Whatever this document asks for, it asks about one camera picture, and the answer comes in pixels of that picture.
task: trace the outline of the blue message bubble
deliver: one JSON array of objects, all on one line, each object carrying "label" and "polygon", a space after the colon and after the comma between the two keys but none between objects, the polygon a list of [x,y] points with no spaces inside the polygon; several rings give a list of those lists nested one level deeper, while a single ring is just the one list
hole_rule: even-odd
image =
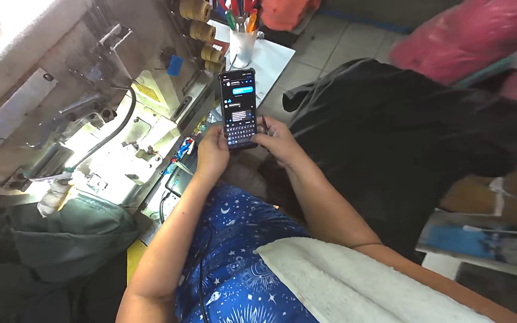
[{"label": "blue message bubble", "polygon": [[237,87],[236,89],[233,89],[233,94],[237,95],[237,94],[243,94],[243,93],[250,93],[252,91],[253,91],[252,86]]}]

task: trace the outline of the pen holder cup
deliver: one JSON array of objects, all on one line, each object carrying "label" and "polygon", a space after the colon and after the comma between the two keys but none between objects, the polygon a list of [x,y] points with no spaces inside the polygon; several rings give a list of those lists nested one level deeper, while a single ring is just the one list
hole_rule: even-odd
[{"label": "pen holder cup", "polygon": [[230,63],[235,68],[245,68],[250,64],[255,50],[258,30],[252,33],[230,31]]}]

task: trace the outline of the forearm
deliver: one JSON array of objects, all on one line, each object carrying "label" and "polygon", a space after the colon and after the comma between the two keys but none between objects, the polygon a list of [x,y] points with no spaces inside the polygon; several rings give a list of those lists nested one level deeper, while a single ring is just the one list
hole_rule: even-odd
[{"label": "forearm", "polygon": [[193,233],[214,182],[196,175],[145,251],[127,288],[143,297],[172,298]]},{"label": "forearm", "polygon": [[315,238],[349,248],[380,243],[376,233],[308,156],[297,158],[286,169]]}]

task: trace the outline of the person's left hand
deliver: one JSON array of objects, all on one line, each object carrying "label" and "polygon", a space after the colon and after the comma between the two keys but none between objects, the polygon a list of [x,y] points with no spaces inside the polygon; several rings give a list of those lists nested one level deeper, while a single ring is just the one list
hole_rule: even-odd
[{"label": "person's left hand", "polygon": [[207,130],[205,138],[199,144],[197,171],[195,176],[214,185],[225,172],[229,162],[229,146],[223,135],[223,128],[214,125]]}]

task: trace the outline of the pink bag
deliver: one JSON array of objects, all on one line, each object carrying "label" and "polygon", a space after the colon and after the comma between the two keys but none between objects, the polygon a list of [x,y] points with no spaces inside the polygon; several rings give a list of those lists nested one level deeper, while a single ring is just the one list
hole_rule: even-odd
[{"label": "pink bag", "polygon": [[451,85],[517,51],[517,0],[465,0],[395,45],[390,61]]}]

